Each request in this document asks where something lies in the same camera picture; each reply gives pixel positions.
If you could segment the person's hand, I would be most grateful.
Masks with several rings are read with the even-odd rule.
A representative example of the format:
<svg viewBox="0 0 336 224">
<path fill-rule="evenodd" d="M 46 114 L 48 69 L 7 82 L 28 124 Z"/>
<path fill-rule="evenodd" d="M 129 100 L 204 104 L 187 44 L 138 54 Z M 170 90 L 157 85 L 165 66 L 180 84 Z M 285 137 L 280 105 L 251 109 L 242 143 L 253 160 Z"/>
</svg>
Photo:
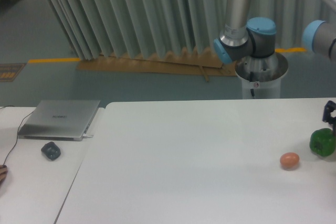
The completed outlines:
<svg viewBox="0 0 336 224">
<path fill-rule="evenodd" d="M 7 177 L 7 173 L 8 173 L 8 168 L 6 165 L 1 165 L 0 166 L 0 183 L 2 183 L 5 178 Z"/>
</svg>

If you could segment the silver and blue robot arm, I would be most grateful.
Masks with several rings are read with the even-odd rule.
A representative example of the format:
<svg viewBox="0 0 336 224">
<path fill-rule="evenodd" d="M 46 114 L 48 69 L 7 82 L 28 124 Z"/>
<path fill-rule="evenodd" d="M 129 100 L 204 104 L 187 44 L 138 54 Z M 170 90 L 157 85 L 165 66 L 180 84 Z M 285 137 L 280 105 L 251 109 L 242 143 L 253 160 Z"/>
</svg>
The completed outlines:
<svg viewBox="0 0 336 224">
<path fill-rule="evenodd" d="M 247 18 L 250 3 L 251 0 L 227 0 L 225 27 L 214 39 L 214 49 L 222 63 L 235 63 L 244 99 L 278 99 L 288 61 L 275 51 L 274 21 Z"/>
</svg>

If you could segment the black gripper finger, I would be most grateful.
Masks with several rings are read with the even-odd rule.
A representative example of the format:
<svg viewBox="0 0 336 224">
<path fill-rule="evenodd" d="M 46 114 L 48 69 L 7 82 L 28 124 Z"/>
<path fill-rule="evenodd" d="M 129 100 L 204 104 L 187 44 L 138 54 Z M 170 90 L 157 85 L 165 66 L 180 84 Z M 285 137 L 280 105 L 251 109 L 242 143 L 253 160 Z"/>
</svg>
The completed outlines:
<svg viewBox="0 0 336 224">
<path fill-rule="evenodd" d="M 329 100 L 324 106 L 322 121 L 328 123 L 332 127 L 332 133 L 335 134 L 335 116 L 332 112 L 335 111 L 335 102 Z"/>
</svg>

